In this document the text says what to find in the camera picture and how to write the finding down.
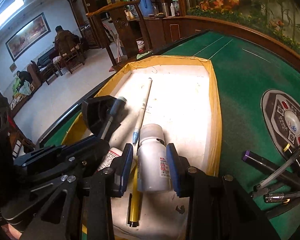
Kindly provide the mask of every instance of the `fluorescent light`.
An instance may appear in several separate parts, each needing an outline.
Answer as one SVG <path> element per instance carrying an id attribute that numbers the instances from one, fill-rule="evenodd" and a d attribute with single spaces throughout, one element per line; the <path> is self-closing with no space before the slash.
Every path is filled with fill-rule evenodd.
<path id="1" fill-rule="evenodd" d="M 0 26 L 25 3 L 23 0 L 14 0 L 2 13 L 0 13 Z"/>

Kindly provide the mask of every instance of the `framed painting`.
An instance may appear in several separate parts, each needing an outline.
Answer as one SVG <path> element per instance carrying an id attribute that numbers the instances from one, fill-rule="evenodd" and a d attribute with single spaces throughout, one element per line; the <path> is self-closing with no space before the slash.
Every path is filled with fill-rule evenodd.
<path id="1" fill-rule="evenodd" d="M 7 49 L 13 61 L 50 31 L 43 13 L 23 26 L 6 42 Z"/>

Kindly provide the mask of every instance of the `bucket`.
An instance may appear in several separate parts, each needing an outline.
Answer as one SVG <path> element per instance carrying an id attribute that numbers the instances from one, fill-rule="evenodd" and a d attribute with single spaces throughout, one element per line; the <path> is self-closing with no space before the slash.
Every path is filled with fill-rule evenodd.
<path id="1" fill-rule="evenodd" d="M 145 50 L 145 43 L 143 41 L 137 41 L 139 53 Z"/>

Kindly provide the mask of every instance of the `green cloth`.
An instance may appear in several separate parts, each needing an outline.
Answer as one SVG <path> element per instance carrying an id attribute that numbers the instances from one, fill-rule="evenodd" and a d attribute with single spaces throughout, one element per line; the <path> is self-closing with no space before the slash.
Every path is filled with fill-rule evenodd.
<path id="1" fill-rule="evenodd" d="M 74 122 L 74 120 L 77 118 L 77 116 L 80 114 L 81 111 L 78 111 L 73 117 L 71 117 L 63 126 L 59 128 L 55 132 L 55 134 L 44 144 L 44 146 L 59 146 L 62 143 L 63 138 L 65 137 L 67 131 L 69 130 L 70 126 Z"/>
<path id="2" fill-rule="evenodd" d="M 149 54 L 150 52 L 152 52 L 152 51 L 151 51 L 151 50 L 149 50 L 148 52 L 145 52 L 145 53 L 143 53 L 143 54 L 138 54 L 138 55 L 137 55 L 137 59 L 140 59 L 140 58 L 142 58 L 143 56 L 145 56 L 145 55 Z"/>
<path id="3" fill-rule="evenodd" d="M 282 90 L 300 104 L 300 73 L 274 54 L 250 42 L 208 32 L 191 39 L 164 55 L 210 59 L 217 77 L 222 114 L 222 145 L 219 175 L 231 174 L 247 191 L 265 175 L 241 160 L 242 152 L 253 152 L 282 165 L 260 108 L 269 89 Z M 289 187 L 278 191 L 287 191 Z M 262 197 L 255 202 L 262 209 Z M 300 224 L 300 205 L 270 220 L 282 240 L 289 239 Z"/>
<path id="4" fill-rule="evenodd" d="M 18 91 L 18 86 L 20 85 L 20 78 L 16 77 L 14 84 L 12 85 L 12 91 L 13 91 L 13 95 L 16 95 L 19 91 Z"/>

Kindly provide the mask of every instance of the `aquarium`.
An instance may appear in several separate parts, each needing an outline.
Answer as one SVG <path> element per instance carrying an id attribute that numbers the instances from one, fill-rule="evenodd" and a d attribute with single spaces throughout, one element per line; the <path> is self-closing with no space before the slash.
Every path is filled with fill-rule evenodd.
<path id="1" fill-rule="evenodd" d="M 187 0 L 187 14 L 263 32 L 300 55 L 300 9 L 293 0 Z"/>

